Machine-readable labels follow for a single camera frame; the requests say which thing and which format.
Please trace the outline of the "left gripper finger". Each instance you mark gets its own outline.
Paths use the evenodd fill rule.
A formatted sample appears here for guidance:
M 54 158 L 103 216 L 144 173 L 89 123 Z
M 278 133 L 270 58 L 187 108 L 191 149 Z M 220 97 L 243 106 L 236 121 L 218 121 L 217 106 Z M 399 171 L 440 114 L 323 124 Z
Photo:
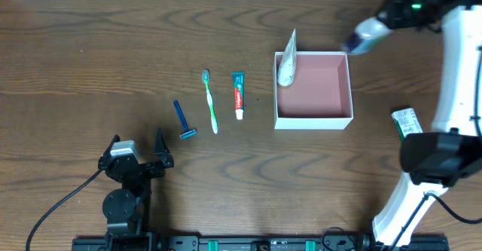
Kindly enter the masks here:
M 156 155 L 158 161 L 161 162 L 163 168 L 174 167 L 174 159 L 167 148 L 166 143 L 164 142 L 163 133 L 160 128 L 158 128 L 156 132 L 154 154 Z
M 109 146 L 107 147 L 107 149 L 104 151 L 104 153 L 102 154 L 103 157 L 110 157 L 111 156 L 111 148 L 112 146 L 116 143 L 116 142 L 119 142 L 120 141 L 120 137 L 115 134 L 112 141 L 110 142 Z

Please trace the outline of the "clear pump bottle blue liquid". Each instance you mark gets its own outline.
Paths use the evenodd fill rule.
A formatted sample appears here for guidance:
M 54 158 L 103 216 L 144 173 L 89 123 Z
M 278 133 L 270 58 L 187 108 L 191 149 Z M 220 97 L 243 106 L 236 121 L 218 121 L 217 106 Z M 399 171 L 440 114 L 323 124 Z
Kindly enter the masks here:
M 342 50 L 351 55 L 367 53 L 391 32 L 392 30 L 376 17 L 368 18 L 355 27 L 348 39 L 342 43 Z

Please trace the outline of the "green white toothbrush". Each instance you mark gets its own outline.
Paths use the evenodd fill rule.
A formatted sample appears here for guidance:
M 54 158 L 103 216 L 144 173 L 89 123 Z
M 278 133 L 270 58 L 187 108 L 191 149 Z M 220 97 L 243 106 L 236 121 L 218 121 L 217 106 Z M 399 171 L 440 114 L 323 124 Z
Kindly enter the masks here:
M 213 131 L 214 134 L 217 134 L 218 133 L 218 122 L 217 122 L 217 118 L 215 116 L 214 102 L 213 102 L 211 90 L 209 88 L 210 75 L 209 75 L 208 69 L 203 70 L 202 78 L 203 78 L 203 83 L 205 84 L 205 87 L 206 87 L 206 101 L 207 101 L 209 111 L 210 111 L 212 131 Z

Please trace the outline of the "Colgate toothpaste tube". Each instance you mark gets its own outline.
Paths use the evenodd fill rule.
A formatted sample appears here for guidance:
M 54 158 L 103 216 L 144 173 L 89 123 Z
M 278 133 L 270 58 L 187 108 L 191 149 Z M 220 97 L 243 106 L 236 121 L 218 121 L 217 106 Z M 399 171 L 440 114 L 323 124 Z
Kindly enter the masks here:
M 233 88 L 235 97 L 235 115 L 237 120 L 243 119 L 244 114 L 244 72 L 233 72 Z

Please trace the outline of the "green white soap box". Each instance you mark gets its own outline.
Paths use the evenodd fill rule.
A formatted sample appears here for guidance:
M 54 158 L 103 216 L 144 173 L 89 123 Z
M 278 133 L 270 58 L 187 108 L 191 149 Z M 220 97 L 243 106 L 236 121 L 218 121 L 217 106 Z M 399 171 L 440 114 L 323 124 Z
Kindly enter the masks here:
M 423 132 L 416 113 L 411 107 L 394 111 L 391 117 L 402 142 L 409 134 Z

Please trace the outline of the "white floral lotion tube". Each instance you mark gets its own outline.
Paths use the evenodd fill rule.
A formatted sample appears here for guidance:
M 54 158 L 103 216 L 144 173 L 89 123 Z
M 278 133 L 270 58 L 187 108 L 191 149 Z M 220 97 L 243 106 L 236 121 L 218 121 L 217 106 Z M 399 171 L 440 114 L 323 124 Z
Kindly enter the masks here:
M 289 87 L 293 80 L 297 66 L 297 32 L 293 30 L 285 47 L 277 72 L 277 83 L 281 87 Z

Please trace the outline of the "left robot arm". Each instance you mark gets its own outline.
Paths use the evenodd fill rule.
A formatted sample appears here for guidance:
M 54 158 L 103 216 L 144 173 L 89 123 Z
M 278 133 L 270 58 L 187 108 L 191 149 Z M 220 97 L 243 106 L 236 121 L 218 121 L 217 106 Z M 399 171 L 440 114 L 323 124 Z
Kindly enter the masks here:
M 121 184 L 102 203 L 107 219 L 103 250 L 165 250 L 165 240 L 149 231 L 151 180 L 165 176 L 174 167 L 162 130 L 158 129 L 154 144 L 157 160 L 139 163 L 135 142 L 122 141 L 115 135 L 98 162 L 106 176 Z

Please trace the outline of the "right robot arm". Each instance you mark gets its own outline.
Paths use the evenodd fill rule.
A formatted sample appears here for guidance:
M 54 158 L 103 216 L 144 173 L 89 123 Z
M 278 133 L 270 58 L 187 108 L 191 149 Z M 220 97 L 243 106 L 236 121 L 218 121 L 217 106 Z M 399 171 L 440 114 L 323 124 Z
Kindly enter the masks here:
M 444 37 L 432 129 L 403 139 L 401 178 L 372 221 L 374 242 L 393 250 L 409 245 L 434 201 L 481 169 L 481 0 L 386 0 L 377 18 L 390 29 L 440 22 Z

